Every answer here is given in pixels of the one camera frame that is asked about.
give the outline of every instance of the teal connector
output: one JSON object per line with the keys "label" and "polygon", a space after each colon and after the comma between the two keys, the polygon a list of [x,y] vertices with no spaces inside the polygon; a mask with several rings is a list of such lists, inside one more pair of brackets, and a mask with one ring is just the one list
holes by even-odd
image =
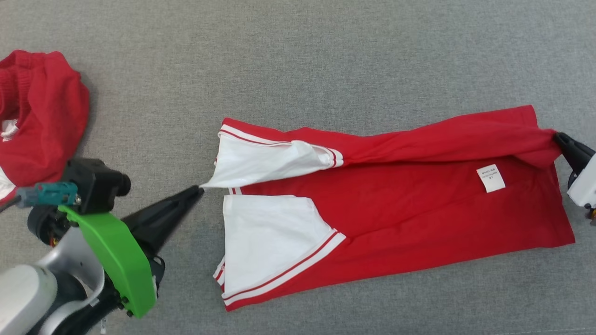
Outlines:
{"label": "teal connector", "polygon": [[80,203],[78,191],[77,186],[71,182],[40,183],[35,184],[34,187],[21,187],[17,189],[16,196],[21,197],[17,206],[20,208],[40,204],[71,206]]}

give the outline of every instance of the red fabric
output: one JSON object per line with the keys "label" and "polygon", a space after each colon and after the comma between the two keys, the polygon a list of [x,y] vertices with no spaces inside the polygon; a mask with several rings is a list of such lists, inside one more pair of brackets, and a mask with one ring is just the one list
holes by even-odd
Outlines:
{"label": "red fabric", "polygon": [[[223,123],[273,141],[333,148],[345,160],[335,169],[241,188],[309,197],[347,239],[289,282],[229,311],[315,287],[575,242],[553,164],[560,155],[555,132],[538,128],[531,106],[371,137]],[[487,193],[476,169],[492,164],[505,188]]]}
{"label": "red fabric", "polygon": [[0,119],[17,119],[18,127],[14,138],[0,142],[8,179],[18,187],[57,181],[88,114],[89,92],[61,53],[14,51],[0,61]]}

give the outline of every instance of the gray fabric surface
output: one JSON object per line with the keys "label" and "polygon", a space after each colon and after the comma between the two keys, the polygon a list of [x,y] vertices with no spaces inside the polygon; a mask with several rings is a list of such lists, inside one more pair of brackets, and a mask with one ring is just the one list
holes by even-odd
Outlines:
{"label": "gray fabric surface", "polygon": [[[225,116],[368,135],[532,104],[541,126],[596,146],[595,17],[593,0],[0,0],[0,57],[59,50],[83,73],[79,154],[132,178],[124,215],[206,181]],[[211,278],[222,195],[163,251],[157,306],[143,320],[114,313],[109,334],[596,334],[596,228],[567,198],[574,245],[227,313]],[[26,216],[2,214],[1,269],[48,251]]]}

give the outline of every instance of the green plastic part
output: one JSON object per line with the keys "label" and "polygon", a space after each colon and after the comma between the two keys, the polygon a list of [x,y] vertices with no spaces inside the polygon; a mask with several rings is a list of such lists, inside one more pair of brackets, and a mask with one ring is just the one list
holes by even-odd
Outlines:
{"label": "green plastic part", "polygon": [[110,213],[80,215],[58,206],[66,218],[79,224],[85,241],[104,267],[123,303],[135,317],[142,318],[156,302],[149,261],[126,224]]}

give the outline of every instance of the garment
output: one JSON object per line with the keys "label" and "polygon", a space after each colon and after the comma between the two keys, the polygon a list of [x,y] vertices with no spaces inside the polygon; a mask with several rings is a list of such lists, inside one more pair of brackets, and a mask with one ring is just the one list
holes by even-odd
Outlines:
{"label": "garment", "polygon": [[227,310],[326,285],[574,243],[532,106],[370,137],[225,119]]}
{"label": "garment", "polygon": [[0,61],[0,202],[15,187],[59,180],[85,131],[89,92],[59,52]]}

